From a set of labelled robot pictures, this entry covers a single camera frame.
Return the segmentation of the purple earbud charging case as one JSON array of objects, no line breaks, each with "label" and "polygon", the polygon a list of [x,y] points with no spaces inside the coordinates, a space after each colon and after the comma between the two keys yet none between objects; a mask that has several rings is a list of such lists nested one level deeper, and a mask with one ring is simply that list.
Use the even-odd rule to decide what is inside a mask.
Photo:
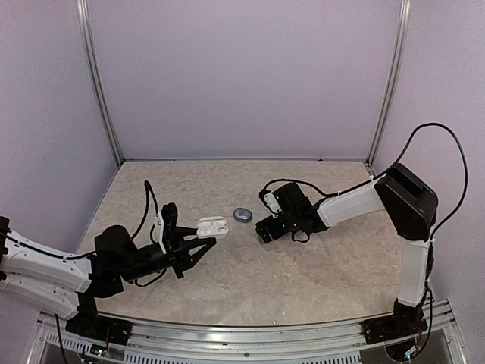
[{"label": "purple earbud charging case", "polygon": [[233,211],[233,218],[242,223],[249,223],[252,221],[253,214],[250,210],[238,207]]}]

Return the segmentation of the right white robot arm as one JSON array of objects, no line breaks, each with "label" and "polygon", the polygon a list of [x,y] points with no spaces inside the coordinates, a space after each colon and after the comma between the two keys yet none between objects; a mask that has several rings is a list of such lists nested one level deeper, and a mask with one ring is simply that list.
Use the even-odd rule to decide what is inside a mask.
[{"label": "right white robot arm", "polygon": [[370,333],[382,331],[402,337],[429,327],[423,305],[430,296],[433,268],[433,231],[437,219],[436,193],[401,163],[377,177],[343,192],[324,194],[311,202],[303,193],[303,182],[283,179],[275,191],[264,187],[259,199],[270,212],[255,225],[264,243],[297,234],[310,238],[344,222],[374,213],[387,215],[401,241],[402,278],[393,312],[367,321]]}]

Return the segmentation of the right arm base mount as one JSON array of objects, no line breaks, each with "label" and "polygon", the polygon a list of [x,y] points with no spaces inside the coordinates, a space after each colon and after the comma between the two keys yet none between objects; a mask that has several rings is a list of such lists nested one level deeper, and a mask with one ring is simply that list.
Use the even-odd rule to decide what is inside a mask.
[{"label": "right arm base mount", "polygon": [[428,325],[422,309],[424,302],[425,298],[417,306],[407,306],[395,300],[390,315],[364,320],[361,326],[366,344],[377,344],[426,331]]}]

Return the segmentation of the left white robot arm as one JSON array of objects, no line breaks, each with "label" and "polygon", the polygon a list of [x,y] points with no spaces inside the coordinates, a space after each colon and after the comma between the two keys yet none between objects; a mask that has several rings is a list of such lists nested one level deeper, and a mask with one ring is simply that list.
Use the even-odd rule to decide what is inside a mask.
[{"label": "left white robot arm", "polygon": [[137,247],[126,228],[113,225],[95,238],[95,251],[75,256],[21,236],[1,219],[1,289],[38,303],[63,319],[75,318],[90,337],[106,329],[106,321],[90,307],[97,298],[123,292],[124,284],[161,274],[169,268],[178,278],[216,244],[195,229],[170,223],[160,243]]}]

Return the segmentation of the white earbud charging case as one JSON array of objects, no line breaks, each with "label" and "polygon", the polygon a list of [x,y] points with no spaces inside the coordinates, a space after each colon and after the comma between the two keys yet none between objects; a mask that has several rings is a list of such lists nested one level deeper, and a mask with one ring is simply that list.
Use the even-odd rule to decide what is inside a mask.
[{"label": "white earbud charging case", "polygon": [[[214,232],[214,229],[218,227],[225,227],[226,231],[223,232],[222,234],[217,234]],[[198,238],[213,237],[216,239],[224,238],[230,230],[227,226],[227,219],[222,216],[200,218],[197,221],[196,229],[197,229]]]}]

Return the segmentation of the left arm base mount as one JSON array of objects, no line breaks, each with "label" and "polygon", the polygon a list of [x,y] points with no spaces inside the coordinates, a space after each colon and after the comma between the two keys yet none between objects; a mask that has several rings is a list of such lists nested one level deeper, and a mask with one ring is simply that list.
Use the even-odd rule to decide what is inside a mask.
[{"label": "left arm base mount", "polygon": [[77,313],[67,320],[66,330],[108,344],[127,345],[133,323],[119,318],[100,315],[95,298],[78,294]]}]

